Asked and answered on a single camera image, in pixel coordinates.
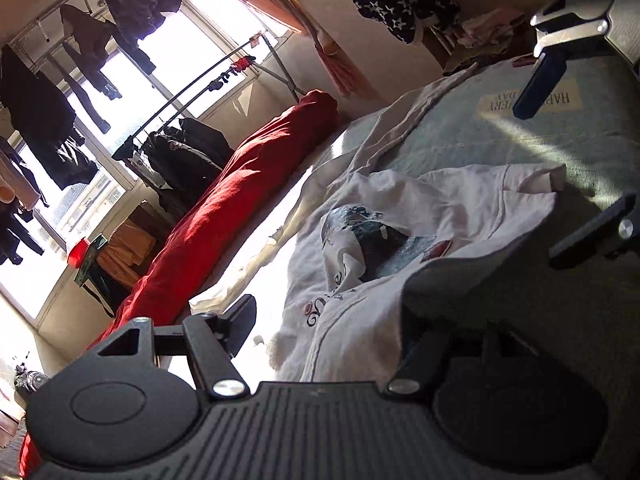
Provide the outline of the white printed t-shirt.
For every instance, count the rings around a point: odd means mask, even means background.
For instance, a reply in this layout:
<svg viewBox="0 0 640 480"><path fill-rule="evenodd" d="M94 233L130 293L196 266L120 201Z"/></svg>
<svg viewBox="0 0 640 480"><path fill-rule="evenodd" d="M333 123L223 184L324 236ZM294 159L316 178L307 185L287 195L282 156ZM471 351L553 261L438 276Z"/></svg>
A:
<svg viewBox="0 0 640 480"><path fill-rule="evenodd" d="M462 70L411 91L378 113L363 142L314 170L264 248L192 299L220 313L260 268L294 245L270 362L285 382L376 382L396 373L401 304L417 282L428 296L474 288L549 217L563 166L471 165L410 177L378 160L416 133Z"/></svg>

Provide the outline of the hanging dark clothes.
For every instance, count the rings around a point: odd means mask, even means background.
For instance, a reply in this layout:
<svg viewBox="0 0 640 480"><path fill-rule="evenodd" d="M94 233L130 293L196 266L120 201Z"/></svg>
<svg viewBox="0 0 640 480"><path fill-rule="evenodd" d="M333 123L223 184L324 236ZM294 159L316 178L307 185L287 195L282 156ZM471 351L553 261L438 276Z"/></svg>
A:
<svg viewBox="0 0 640 480"><path fill-rule="evenodd" d="M111 101L124 89L106 76L110 44L145 75L156 69L141 41L179 11L182 0L48 0L6 44L11 60L20 60L38 79L24 108L9 104L14 129L61 192L80 191L101 174L84 148L80 125L114 132L86 89Z"/></svg>

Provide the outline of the metal clothes drying rack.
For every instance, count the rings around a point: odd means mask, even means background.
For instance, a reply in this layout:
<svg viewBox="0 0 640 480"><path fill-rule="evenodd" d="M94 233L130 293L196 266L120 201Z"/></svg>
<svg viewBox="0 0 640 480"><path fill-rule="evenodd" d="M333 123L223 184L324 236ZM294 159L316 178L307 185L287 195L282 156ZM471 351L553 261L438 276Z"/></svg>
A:
<svg viewBox="0 0 640 480"><path fill-rule="evenodd" d="M270 70L266 66L258 63L254 55L246 52L247 49L255 49L260 44L264 44L270 55L277 62L277 66L279 66L279 73ZM175 102L178 102L179 99L192 87L194 87L198 82L200 82L203 78L209 75L213 70L216 70L217 67L221 66L225 62L229 63L229 67L226 70L223 70L218 76L211 79L202 90L200 90L195 96L189 101L186 101L184 104L180 104L175 106ZM234 48L230 52L226 53L222 58L216 61L213 65L206 68L204 72L201 72L198 76L196 76L193 80L191 80L188 84L186 84L179 92L177 92L174 96L169 98L165 104L163 104L158 110L156 110L134 133L131 133L126 137L125 141L119 145L118 148L111 154L111 159L115 162L131 162L131 157L134 156L134 153L138 150L136 147L136 140L140 134L145 133L146 128L160 118L160 115L163 114L165 110L168 110L169 107L172 107L175 111L165 120L160 126L160 130L169 126L174 120L176 120L183 112L186 112L188 108L195 103L201 96L204 96L207 92L219 91L224 88L226 84L229 83L231 77L239 77L244 74L247 70L257 70L258 73L264 73L270 76L271 78L279 81L281 84L284 84L286 88L288 88L288 92L292 94L295 103L298 103L300 97L305 93L305 91L296 84L294 78L285 67L282 58L278 55L278 52L275 47L273 47L272 43L269 41L267 35L264 32L258 32L257 34L250 36L244 44L240 44L239 47Z"/></svg>

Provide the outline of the red rolled duvet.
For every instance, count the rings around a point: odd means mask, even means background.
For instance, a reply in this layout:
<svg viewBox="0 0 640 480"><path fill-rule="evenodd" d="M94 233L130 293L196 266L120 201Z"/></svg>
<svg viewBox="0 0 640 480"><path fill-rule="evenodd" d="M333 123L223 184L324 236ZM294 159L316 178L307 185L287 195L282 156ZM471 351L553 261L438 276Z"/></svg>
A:
<svg viewBox="0 0 640 480"><path fill-rule="evenodd" d="M340 124L320 90L249 136L170 233L111 326L38 391L26 413L27 479L241 479L278 454L279 430L305 387L261 385L247 396L100 396L98 345L134 318L179 325L182 311L258 211ZM155 364L194 385L184 356Z"/></svg>

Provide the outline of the green bed blanket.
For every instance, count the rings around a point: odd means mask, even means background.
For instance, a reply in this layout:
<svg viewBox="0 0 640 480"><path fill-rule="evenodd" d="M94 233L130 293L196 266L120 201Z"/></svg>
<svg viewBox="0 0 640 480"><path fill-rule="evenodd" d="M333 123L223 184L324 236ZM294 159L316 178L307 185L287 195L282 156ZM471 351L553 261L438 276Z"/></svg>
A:
<svg viewBox="0 0 640 480"><path fill-rule="evenodd" d="M376 166L420 177L471 165L560 165L566 170L565 182L552 212L564 193L605 210L638 188L639 87L620 62L614 58L573 62L570 76L560 83L544 112L519 120L497 105L526 77L527 70L508 63L486 68L443 98L416 133L384 154ZM625 392L602 394L608 404L612 445L634 440L639 425L638 258L637 380Z"/></svg>

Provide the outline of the orange cloth on chair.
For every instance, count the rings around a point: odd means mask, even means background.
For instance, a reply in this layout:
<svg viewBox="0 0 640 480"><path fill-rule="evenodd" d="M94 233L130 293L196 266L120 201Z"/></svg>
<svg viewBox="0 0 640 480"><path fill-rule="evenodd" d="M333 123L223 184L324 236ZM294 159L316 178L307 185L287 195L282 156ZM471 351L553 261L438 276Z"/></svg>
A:
<svg viewBox="0 0 640 480"><path fill-rule="evenodd" d="M141 278L137 268L151 255L155 243L155 238L148 232L126 220L100 249L96 261L116 282L132 289Z"/></svg>

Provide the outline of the red plastic bowl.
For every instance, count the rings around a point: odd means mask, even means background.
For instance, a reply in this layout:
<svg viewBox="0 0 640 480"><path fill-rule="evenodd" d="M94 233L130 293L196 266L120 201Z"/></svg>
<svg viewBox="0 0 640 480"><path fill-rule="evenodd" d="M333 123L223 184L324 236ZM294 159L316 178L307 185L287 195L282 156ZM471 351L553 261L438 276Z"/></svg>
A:
<svg viewBox="0 0 640 480"><path fill-rule="evenodd" d="M79 269L85 259L85 255L87 255L89 247L90 242L86 238L78 240L67 254L67 263L74 269Z"/></svg>

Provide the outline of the dark jackets on rack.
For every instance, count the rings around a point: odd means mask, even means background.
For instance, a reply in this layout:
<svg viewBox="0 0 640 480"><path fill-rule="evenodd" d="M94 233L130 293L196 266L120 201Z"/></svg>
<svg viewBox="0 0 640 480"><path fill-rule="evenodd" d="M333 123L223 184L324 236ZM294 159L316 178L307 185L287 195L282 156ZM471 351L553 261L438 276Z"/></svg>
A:
<svg viewBox="0 0 640 480"><path fill-rule="evenodd" d="M168 185L160 204L178 217L198 202L234 154L222 132L192 118L150 133L142 151Z"/></svg>

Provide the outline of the orange red curtain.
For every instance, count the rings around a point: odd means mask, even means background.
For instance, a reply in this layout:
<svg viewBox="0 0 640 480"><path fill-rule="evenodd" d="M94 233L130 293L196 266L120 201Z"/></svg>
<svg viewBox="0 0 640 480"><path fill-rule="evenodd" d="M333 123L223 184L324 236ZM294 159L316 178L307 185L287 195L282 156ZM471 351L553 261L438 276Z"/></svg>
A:
<svg viewBox="0 0 640 480"><path fill-rule="evenodd" d="M297 0L240 0L296 34L310 39L318 58L344 98L365 96L371 86L342 47L310 16Z"/></svg>

